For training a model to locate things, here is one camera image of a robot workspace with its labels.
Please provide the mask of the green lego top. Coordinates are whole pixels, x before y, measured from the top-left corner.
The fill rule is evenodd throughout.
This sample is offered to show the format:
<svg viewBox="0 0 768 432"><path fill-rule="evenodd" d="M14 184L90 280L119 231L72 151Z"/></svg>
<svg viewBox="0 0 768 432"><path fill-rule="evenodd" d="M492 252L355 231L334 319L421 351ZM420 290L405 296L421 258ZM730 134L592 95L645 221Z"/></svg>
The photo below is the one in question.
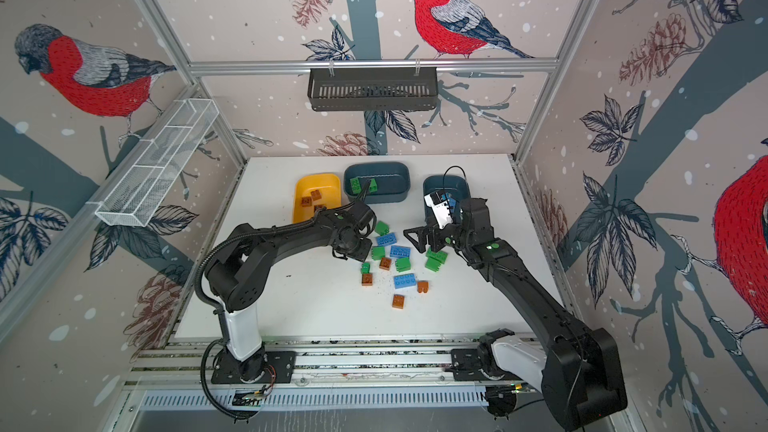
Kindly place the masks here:
<svg viewBox="0 0 768 432"><path fill-rule="evenodd" d="M384 236L390 233L390 227L383 221L378 221L375 226L375 232L379 236Z"/></svg>

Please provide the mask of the long green lego brick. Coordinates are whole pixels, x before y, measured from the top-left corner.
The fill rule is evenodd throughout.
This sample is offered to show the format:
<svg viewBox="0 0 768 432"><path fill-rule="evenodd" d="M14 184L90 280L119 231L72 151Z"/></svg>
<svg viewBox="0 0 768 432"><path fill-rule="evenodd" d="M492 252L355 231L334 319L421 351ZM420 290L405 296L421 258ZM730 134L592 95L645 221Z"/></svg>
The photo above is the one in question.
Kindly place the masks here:
<svg viewBox="0 0 768 432"><path fill-rule="evenodd" d="M361 182L358 177L352 177L350 179L350 187L351 187L352 194L355 196L359 195L362 192Z"/></svg>

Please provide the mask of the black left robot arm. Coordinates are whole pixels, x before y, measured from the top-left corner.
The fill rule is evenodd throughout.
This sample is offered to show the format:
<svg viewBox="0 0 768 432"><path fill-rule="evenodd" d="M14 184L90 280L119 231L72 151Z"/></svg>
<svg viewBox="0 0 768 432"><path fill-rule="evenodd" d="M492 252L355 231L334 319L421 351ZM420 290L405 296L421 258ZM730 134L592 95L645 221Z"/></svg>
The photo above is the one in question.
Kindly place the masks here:
<svg viewBox="0 0 768 432"><path fill-rule="evenodd" d="M373 210L354 201L334 209L318 209L312 218L289 225L237 226L210 250L193 279L197 298L213 308L223 339L216 383L256 383L278 373L269 363L258 330L257 301L279 261L314 248L329 247L341 260L364 262L377 225Z"/></svg>

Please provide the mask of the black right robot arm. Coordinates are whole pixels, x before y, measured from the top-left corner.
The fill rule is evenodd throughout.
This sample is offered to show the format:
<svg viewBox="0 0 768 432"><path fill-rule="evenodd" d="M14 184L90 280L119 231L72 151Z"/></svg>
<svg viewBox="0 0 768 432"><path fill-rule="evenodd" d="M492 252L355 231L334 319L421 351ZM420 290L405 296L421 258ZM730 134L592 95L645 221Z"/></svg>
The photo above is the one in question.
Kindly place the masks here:
<svg viewBox="0 0 768 432"><path fill-rule="evenodd" d="M457 205L433 192L424 198L433 220L404 234L421 253L450 246L498 289L530 326L539 345L514 333L486 334L478 348L491 377L511 373L539 391L555 421L575 431L628 405L616 341L567 311L528 271L519 253L496 236L483 198Z"/></svg>

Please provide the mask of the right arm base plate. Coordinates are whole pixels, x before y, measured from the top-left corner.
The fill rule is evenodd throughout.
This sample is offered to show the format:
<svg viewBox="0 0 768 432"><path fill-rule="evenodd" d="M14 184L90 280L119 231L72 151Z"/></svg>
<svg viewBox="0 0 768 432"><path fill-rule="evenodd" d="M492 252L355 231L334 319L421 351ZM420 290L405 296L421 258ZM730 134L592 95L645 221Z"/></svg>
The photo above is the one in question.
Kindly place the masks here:
<svg viewBox="0 0 768 432"><path fill-rule="evenodd" d="M476 349L452 349L451 365L446 369L455 381L523 380L539 370L535 358L515 349L478 346Z"/></svg>

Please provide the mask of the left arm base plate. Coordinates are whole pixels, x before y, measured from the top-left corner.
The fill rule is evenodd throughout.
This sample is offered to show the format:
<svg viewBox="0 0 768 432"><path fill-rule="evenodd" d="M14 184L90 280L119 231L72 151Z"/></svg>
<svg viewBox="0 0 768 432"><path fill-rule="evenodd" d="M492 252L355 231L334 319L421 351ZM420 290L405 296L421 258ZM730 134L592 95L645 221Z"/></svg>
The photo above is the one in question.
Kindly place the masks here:
<svg viewBox="0 0 768 432"><path fill-rule="evenodd" d="M295 352L266 351L240 362L228 349L223 349L213 359L211 382L216 385L287 384L291 382L295 361Z"/></svg>

